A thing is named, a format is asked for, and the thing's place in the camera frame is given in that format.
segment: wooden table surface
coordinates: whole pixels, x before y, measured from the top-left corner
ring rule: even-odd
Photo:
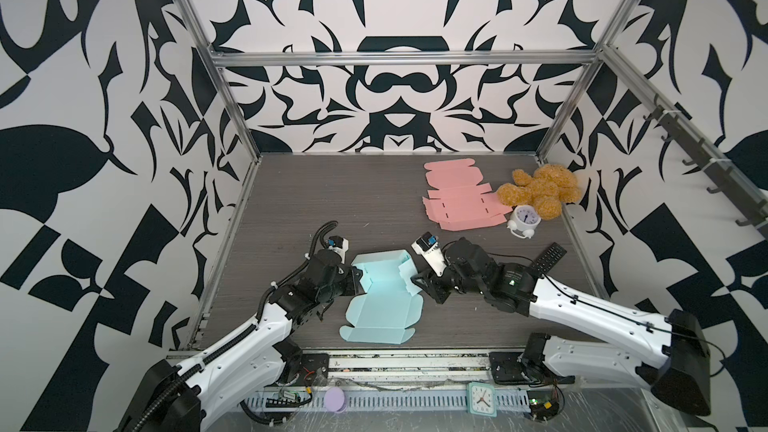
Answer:
[[[263,158],[254,189],[221,278],[201,344],[221,339],[256,312],[259,298],[301,264],[312,234],[329,220],[339,221],[332,235],[350,241],[347,263],[358,254],[405,249],[419,270],[428,265],[410,245],[424,232],[439,236],[441,244],[460,237],[487,252],[538,256],[552,242],[568,254],[552,269],[560,282],[591,293],[585,271],[560,218],[542,222],[533,239],[523,240],[504,225],[447,232],[427,219],[422,196],[428,185],[425,162],[461,156],[294,156],[268,154]],[[532,156],[473,156],[484,182],[495,190],[512,180],[512,170],[533,172]],[[500,262],[524,262],[499,258]],[[426,293],[416,333],[403,345],[359,344],[344,341],[339,328],[348,324],[350,297],[340,297],[325,320],[308,321],[292,335],[302,348],[505,348],[524,346],[531,332],[589,340],[585,334],[560,324],[520,314],[499,312],[482,296],[452,294],[443,305]]]

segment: teddy bear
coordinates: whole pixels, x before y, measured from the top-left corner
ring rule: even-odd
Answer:
[[[576,176],[564,166],[547,164],[536,169],[533,177],[522,169],[512,173],[513,184],[496,191],[498,200],[509,207],[530,205],[543,220],[562,213],[562,202],[572,204],[581,199]]]

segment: alarm clock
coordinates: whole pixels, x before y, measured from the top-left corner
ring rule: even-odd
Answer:
[[[542,221],[542,218],[536,213],[536,209],[531,206],[517,206],[512,211],[512,217],[507,222],[507,228],[515,237],[531,238],[533,237],[536,226]]]
[[[496,389],[483,382],[467,384],[467,408],[470,414],[496,417]]]

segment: remote control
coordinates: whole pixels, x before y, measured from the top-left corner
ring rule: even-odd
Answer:
[[[552,245],[547,247],[542,254],[536,257],[536,260],[534,260],[530,266],[531,270],[539,277],[543,277],[547,272],[552,270],[552,267],[554,267],[555,264],[560,262],[560,259],[566,253],[567,251],[562,245],[552,242]]]

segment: pink cardboard box blank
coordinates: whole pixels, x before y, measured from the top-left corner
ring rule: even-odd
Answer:
[[[459,231],[470,228],[498,226],[510,213],[491,192],[490,184],[481,184],[482,173],[474,167],[472,158],[429,162],[424,165],[427,183],[437,190],[422,198],[429,220],[443,230]]]

